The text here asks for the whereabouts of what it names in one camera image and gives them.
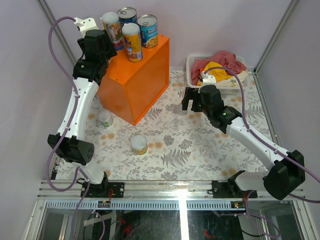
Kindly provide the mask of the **light blue soup can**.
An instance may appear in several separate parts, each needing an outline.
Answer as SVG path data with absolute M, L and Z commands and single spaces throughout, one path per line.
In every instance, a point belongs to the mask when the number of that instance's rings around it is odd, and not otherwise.
M 158 45 L 158 19 L 152 14 L 143 14 L 137 19 L 140 27 L 141 45 L 147 49 Z

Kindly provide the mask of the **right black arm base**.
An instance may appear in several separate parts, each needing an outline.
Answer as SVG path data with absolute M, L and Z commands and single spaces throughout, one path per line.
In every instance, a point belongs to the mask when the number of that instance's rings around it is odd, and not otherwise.
M 257 172 L 240 170 L 227 180 L 212 180 L 211 189 L 207 193 L 214 199 L 243 199 L 248 197 L 251 190 L 257 191 L 262 178 Z

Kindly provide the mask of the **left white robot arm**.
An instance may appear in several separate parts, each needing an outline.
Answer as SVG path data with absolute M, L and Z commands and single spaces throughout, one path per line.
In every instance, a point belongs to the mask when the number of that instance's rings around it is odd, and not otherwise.
M 109 193 L 110 186 L 103 181 L 104 172 L 93 162 L 95 147 L 85 140 L 85 128 L 108 61 L 117 53 L 106 30 L 88 30 L 77 42 L 83 57 L 73 68 L 72 92 L 63 121 L 57 133 L 48 136 L 47 142 L 59 158 L 83 171 L 93 184 L 93 193 L 102 198 Z

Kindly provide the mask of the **dark blue tin can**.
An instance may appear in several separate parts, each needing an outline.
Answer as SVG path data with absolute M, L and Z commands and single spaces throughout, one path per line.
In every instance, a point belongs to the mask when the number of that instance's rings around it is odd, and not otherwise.
M 133 7 L 123 7 L 117 11 L 121 27 L 128 23 L 137 23 L 137 11 Z

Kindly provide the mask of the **blue cup white lid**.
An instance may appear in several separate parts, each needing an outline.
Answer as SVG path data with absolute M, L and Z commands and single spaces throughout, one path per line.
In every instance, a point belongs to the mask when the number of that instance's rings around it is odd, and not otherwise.
M 122 50 L 124 40 L 119 16 L 115 12 L 107 12 L 100 19 L 103 28 L 108 32 L 114 49 L 116 51 Z

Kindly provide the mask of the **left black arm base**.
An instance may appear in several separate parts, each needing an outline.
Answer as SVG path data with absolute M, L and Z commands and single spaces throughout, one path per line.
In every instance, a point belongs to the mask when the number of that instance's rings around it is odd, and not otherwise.
M 102 183 L 90 184 L 83 178 L 78 178 L 76 183 L 81 185 L 80 196 L 85 198 L 100 198 L 100 199 L 120 199 L 124 197 L 125 183 L 124 182 L 109 182 L 105 174 Z

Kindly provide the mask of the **tall yellow canister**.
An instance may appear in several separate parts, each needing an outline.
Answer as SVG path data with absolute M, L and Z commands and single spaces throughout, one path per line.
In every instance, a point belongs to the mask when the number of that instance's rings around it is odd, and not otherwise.
M 125 23 L 122 34 L 128 60 L 132 63 L 140 62 L 143 59 L 140 27 L 135 23 Z

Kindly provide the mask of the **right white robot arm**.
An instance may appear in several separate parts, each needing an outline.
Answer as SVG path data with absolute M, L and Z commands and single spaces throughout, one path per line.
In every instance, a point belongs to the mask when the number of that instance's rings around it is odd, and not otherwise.
M 267 191 L 273 198 L 283 200 L 305 181 L 304 156 L 297 150 L 292 152 L 270 141 L 244 121 L 244 116 L 231 106 L 224 104 L 215 85 L 201 88 L 187 87 L 181 101 L 182 110 L 203 113 L 213 127 L 244 145 L 265 166 L 266 171 L 239 171 L 228 179 L 228 192 L 240 197 L 245 191 Z

